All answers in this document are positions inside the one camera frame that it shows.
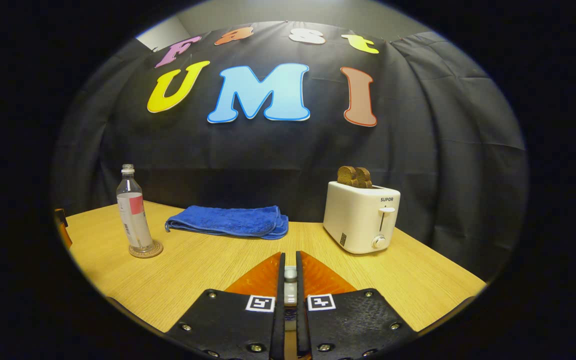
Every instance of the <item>bottle label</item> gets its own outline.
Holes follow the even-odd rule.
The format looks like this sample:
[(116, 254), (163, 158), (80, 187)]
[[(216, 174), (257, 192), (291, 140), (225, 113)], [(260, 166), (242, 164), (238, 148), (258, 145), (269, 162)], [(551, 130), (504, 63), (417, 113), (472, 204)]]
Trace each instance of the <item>bottle label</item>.
[(144, 196), (140, 193), (122, 193), (117, 196), (119, 216), (128, 241), (135, 248), (144, 248), (153, 243), (151, 232), (146, 222)]

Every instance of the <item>bottle cap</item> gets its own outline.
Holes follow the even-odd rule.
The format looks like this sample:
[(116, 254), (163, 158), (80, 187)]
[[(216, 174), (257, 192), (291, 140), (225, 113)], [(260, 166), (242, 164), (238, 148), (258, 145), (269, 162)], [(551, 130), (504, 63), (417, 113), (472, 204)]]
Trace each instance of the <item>bottle cap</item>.
[(135, 173), (135, 166), (133, 166), (133, 164), (123, 164), (121, 166), (121, 173), (122, 174), (134, 174)]

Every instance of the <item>yellow letter u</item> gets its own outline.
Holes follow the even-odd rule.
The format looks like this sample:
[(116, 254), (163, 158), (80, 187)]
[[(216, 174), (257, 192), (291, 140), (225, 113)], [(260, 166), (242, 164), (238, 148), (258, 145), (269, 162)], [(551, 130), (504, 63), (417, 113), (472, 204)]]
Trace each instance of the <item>yellow letter u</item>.
[(159, 76), (157, 79), (157, 86), (155, 86), (155, 89), (150, 94), (148, 100), (148, 111), (151, 113), (163, 112), (171, 109), (174, 105), (181, 103), (188, 93), (190, 93), (190, 89), (193, 88), (193, 85), (199, 76), (199, 72), (208, 64), (210, 64), (210, 61), (200, 61), (185, 68), (188, 73), (185, 75), (181, 87), (173, 95), (168, 97), (164, 96), (166, 90), (173, 78), (177, 74), (181, 73), (181, 70), (172, 70)]

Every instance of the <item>coaster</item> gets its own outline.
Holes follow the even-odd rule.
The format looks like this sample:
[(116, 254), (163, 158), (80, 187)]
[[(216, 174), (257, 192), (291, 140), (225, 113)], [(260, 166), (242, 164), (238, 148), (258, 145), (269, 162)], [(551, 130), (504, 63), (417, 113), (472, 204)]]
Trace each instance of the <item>coaster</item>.
[(157, 240), (152, 240), (152, 244), (155, 247), (152, 250), (147, 251), (147, 252), (137, 252), (137, 251), (133, 250), (132, 247), (128, 246), (128, 253), (130, 253), (130, 255), (134, 256), (135, 258), (139, 258), (139, 259), (154, 258), (155, 256), (162, 253), (162, 251), (164, 250), (164, 246), (162, 245), (162, 243), (158, 242)]

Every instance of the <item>blue letter m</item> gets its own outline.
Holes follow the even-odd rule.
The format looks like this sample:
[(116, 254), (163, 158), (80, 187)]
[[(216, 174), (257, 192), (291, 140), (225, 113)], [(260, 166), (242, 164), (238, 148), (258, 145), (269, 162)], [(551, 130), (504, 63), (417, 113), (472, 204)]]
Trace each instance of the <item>blue letter m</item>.
[(270, 94), (272, 102), (263, 112), (266, 118), (279, 121), (308, 119), (311, 112), (304, 107), (302, 94), (304, 73), (308, 70), (308, 66), (304, 64), (280, 64), (261, 82), (248, 66), (235, 66), (221, 71), (221, 93), (217, 107), (208, 114), (208, 122), (229, 123), (237, 119), (238, 112), (233, 108), (235, 95), (249, 119), (256, 116)]

